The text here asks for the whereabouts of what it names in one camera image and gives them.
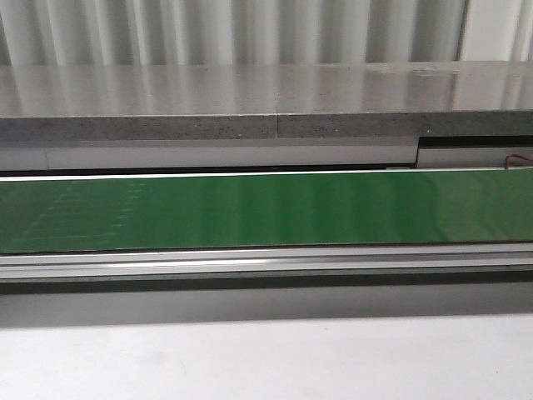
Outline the aluminium conveyor side rail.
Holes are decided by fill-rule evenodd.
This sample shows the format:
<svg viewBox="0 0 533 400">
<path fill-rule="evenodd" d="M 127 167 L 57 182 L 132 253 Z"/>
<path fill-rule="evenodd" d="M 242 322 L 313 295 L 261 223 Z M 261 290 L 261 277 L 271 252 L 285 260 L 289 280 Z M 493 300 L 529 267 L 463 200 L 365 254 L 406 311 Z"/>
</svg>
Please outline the aluminium conveyor side rail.
<svg viewBox="0 0 533 400">
<path fill-rule="evenodd" d="M 190 273 L 370 272 L 427 268 L 529 268 L 532 245 L 271 247 L 148 252 L 5 255 L 3 280 L 140 277 Z"/>
</svg>

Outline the grey stone counter slab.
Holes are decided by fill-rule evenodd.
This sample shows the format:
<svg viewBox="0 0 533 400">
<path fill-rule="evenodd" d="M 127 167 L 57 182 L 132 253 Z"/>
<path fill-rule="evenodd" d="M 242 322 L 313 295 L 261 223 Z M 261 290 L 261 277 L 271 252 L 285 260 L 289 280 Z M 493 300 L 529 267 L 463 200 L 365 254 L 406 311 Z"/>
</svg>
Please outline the grey stone counter slab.
<svg viewBox="0 0 533 400">
<path fill-rule="evenodd" d="M 530 62 L 4 66 L 4 142 L 532 133 Z"/>
</svg>

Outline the white corrugated curtain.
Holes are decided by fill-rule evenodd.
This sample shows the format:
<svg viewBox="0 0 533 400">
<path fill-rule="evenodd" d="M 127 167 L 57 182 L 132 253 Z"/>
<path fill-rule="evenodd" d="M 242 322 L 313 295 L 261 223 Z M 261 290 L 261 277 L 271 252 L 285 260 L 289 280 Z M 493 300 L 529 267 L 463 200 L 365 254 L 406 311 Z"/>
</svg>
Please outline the white corrugated curtain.
<svg viewBox="0 0 533 400">
<path fill-rule="evenodd" d="M 529 61 L 529 1 L 4 1 L 4 65 Z"/>
</svg>

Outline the green conveyor belt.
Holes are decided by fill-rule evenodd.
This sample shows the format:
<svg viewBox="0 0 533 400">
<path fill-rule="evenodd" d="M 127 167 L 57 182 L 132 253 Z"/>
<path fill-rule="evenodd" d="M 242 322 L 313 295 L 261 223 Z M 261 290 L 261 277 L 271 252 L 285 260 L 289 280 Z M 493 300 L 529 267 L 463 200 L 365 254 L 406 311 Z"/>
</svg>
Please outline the green conveyor belt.
<svg viewBox="0 0 533 400">
<path fill-rule="evenodd" d="M 529 169 L 1 184 L 7 254 L 531 239 Z"/>
</svg>

